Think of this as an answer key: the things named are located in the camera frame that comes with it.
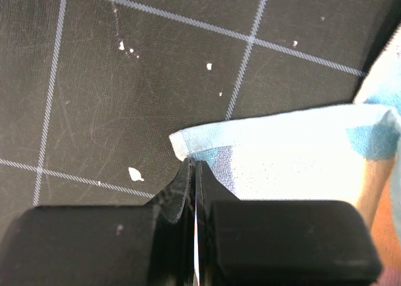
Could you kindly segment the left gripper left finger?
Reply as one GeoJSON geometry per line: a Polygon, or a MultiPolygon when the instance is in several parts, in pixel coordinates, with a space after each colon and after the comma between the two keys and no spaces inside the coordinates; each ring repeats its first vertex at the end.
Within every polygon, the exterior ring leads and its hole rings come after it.
{"type": "Polygon", "coordinates": [[[2,285],[191,285],[195,162],[143,205],[43,206],[1,242],[2,285]]]}

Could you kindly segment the orange patterned towel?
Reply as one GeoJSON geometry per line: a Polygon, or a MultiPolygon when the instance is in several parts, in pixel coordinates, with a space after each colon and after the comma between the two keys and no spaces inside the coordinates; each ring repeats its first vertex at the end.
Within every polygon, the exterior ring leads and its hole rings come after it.
{"type": "Polygon", "coordinates": [[[400,268],[400,31],[350,104],[200,125],[170,142],[241,199],[352,204],[384,264],[400,268]]]}

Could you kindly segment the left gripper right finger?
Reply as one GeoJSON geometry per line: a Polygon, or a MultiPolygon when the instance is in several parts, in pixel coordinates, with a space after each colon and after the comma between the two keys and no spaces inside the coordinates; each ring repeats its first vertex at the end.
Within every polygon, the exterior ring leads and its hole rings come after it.
{"type": "Polygon", "coordinates": [[[338,200],[240,200],[195,168],[201,285],[370,285],[382,264],[358,211],[338,200]]]}

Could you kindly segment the black grid mat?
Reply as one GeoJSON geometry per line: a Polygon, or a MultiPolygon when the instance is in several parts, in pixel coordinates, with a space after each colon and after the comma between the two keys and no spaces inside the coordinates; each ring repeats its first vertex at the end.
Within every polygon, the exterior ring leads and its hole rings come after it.
{"type": "Polygon", "coordinates": [[[1,0],[1,229],[141,204],[182,128],[348,103],[400,0],[1,0]]]}

